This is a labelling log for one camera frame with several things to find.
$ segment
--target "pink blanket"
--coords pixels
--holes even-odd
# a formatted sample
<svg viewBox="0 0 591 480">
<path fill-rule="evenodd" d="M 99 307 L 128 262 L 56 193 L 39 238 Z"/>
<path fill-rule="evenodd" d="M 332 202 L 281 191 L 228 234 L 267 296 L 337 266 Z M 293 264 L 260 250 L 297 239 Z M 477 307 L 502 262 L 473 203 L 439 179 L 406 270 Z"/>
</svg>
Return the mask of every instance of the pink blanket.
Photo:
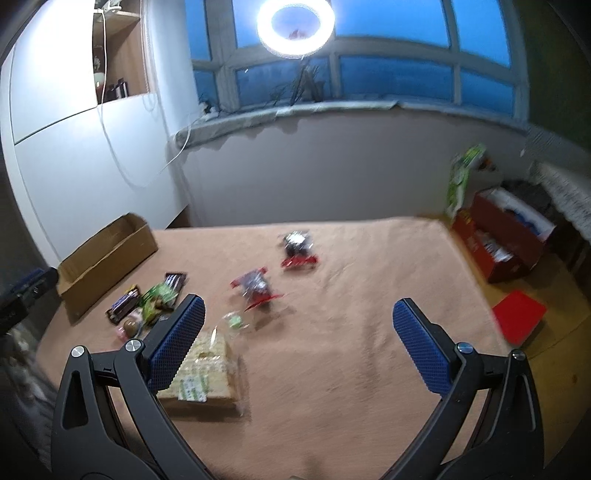
<svg viewBox="0 0 591 480">
<path fill-rule="evenodd" d="M 280 236 L 309 229 L 320 265 L 284 273 Z M 423 384 L 392 328 L 392 306 L 411 297 L 455 341 L 505 354 L 491 312 L 443 225 L 419 219 L 271 225 L 155 232 L 160 250 L 72 326 L 63 308 L 38 351 L 52 382 L 60 381 L 76 345 L 119 348 L 105 310 L 125 286 L 143 290 L 166 271 L 187 271 L 184 293 L 202 296 L 206 327 L 244 308 L 229 283 L 269 267 L 285 293 L 236 341 L 247 388 L 247 414 L 222 419 L 185 409 L 173 420 L 189 445 L 224 479 L 379 478 L 421 429 L 439 396 Z M 461 453 L 478 417 L 478 397 L 449 458 Z M 115 402 L 131 435 L 120 395 Z"/>
</svg>

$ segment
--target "red box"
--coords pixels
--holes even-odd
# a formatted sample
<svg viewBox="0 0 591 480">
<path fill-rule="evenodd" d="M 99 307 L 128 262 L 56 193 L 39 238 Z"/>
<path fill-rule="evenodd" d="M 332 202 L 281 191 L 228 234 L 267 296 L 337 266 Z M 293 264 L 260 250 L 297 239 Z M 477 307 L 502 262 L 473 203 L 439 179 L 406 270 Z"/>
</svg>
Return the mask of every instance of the red box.
<svg viewBox="0 0 591 480">
<path fill-rule="evenodd" d="M 452 228 L 462 238 L 468 247 L 472 257 L 478 264 L 482 274 L 489 283 L 495 283 L 514 278 L 523 277 L 530 271 L 516 256 L 505 261 L 497 261 L 488 252 L 481 241 L 477 231 L 479 230 L 468 210 L 460 210 Z"/>
<path fill-rule="evenodd" d="M 514 347 L 527 340 L 546 310 L 544 305 L 519 290 L 509 293 L 492 309 L 505 340 Z"/>
<path fill-rule="evenodd" d="M 530 226 L 526 226 L 511 212 L 518 212 Z M 470 215 L 478 228 L 489 232 L 529 268 L 533 268 L 540 260 L 548 238 L 556 227 L 542 214 L 502 188 L 478 192 Z"/>
</svg>

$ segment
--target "shelf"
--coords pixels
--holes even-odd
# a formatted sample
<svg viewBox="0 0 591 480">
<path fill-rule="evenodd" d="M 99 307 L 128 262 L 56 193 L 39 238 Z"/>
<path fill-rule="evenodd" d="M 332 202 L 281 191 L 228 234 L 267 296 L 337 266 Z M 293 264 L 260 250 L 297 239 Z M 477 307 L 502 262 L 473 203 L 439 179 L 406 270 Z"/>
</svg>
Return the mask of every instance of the shelf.
<svg viewBox="0 0 591 480">
<path fill-rule="evenodd" d="M 142 95 L 150 89 L 145 70 L 141 15 L 136 13 L 141 11 L 141 2 L 129 1 L 125 6 L 135 11 L 110 11 L 105 14 L 106 38 L 103 33 L 102 11 L 94 10 L 93 55 L 97 55 L 98 50 L 97 56 L 101 58 L 105 51 L 107 87 L 124 79 L 128 84 L 129 96 Z M 97 89 L 96 97 L 100 103 L 102 89 Z"/>
<path fill-rule="evenodd" d="M 100 41 L 103 37 L 103 17 L 100 14 L 101 10 L 95 10 L 94 15 L 94 26 L 93 26 L 93 41 Z M 139 14 L 132 12 L 107 12 L 105 14 L 106 21 L 106 36 L 107 38 L 117 35 L 120 31 L 135 25 L 140 21 L 141 17 Z"/>
</svg>

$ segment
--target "ring light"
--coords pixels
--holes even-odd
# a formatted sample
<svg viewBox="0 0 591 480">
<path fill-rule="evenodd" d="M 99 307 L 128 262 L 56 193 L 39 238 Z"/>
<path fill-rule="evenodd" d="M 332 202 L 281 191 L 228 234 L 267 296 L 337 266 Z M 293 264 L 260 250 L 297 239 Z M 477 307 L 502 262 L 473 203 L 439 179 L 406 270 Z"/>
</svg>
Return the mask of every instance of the ring light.
<svg viewBox="0 0 591 480">
<path fill-rule="evenodd" d="M 273 16 L 287 7 L 310 10 L 320 20 L 320 28 L 310 38 L 289 40 L 273 29 Z M 258 14 L 257 29 L 262 44 L 271 53 L 288 59 L 299 59 L 320 50 L 335 28 L 335 12 L 326 0 L 268 0 Z"/>
</svg>

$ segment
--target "label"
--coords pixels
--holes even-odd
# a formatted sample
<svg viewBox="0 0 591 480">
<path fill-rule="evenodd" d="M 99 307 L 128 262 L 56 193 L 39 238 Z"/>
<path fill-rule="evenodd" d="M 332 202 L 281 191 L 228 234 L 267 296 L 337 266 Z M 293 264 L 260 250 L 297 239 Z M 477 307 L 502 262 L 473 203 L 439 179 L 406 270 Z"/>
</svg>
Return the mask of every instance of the label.
<svg viewBox="0 0 591 480">
<path fill-rule="evenodd" d="M 203 387 L 204 379 L 202 377 L 183 378 L 178 391 L 178 399 L 205 403 L 207 401 L 207 394 Z"/>
</svg>

